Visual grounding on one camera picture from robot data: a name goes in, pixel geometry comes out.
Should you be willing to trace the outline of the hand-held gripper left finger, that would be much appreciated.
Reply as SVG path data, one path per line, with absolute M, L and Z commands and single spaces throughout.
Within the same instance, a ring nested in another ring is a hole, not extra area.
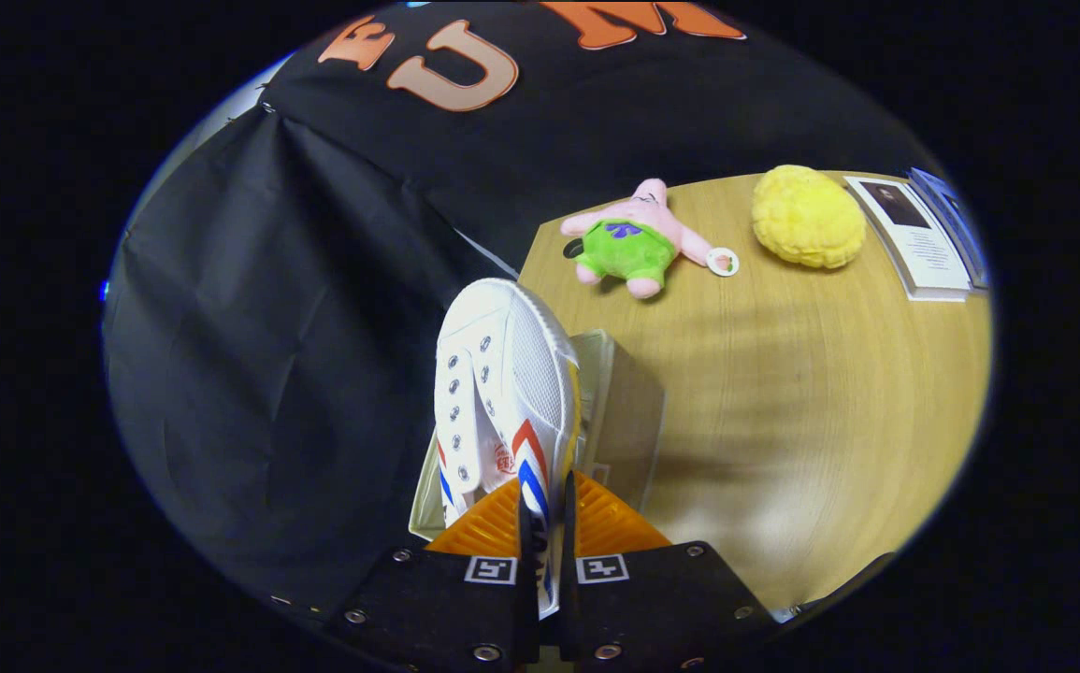
M 427 546 L 393 547 L 326 623 L 378 672 L 518 672 L 539 656 L 531 512 L 513 479 Z

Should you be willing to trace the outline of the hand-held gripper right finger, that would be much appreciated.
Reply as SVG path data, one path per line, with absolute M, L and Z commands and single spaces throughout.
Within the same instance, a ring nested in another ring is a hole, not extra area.
M 578 672 L 735 672 L 775 634 L 707 542 L 672 544 L 581 472 L 565 498 L 558 647 Z

